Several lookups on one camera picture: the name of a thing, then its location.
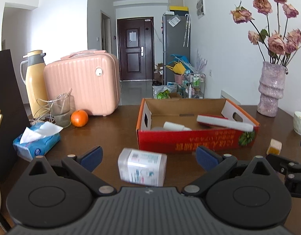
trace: white tissue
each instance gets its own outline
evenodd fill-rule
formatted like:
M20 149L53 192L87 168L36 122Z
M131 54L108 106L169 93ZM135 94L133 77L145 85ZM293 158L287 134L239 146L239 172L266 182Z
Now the white tissue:
M56 133L61 132L63 127L58 126L56 124L52 124L50 122L45 122L40 126L39 129L33 131L28 127L24 130L23 135L20 139L20 144L29 143L32 141L36 141L39 139L43 139L45 137L53 136Z

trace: dark brown door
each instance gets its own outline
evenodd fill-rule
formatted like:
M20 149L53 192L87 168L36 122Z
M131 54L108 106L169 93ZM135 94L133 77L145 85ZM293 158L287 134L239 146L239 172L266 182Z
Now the dark brown door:
M118 19L121 80L153 79L154 35L150 20L153 18Z

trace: gray ridged panel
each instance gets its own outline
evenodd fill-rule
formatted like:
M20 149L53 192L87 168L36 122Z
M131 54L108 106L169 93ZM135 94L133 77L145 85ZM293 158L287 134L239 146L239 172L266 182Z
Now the gray ridged panel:
M245 231L211 216L199 198L180 195L174 187L122 188L99 198L80 220L51 230L13 228L9 235L290 235L284 227Z

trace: yellow thermos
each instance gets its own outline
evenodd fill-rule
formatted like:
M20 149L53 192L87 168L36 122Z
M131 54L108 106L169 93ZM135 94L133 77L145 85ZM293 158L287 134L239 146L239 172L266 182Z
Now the yellow thermos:
M35 50L29 52L23 58L28 58L28 60L21 62L20 64L20 74L21 78L26 85L26 91L28 93L29 104L31 107L33 118L40 116L42 112L45 112L45 109L42 109L41 106L46 105L38 99L48 100L46 86L44 81L44 56L46 53L43 53L42 50ZM23 75L23 65L27 63L26 76Z

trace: suitcase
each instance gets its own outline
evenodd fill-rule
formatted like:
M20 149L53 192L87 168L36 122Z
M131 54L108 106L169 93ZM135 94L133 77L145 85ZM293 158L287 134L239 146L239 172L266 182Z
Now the suitcase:
M44 69L48 99L71 92L71 108L107 116L120 102L119 63L105 50L84 50L62 57Z

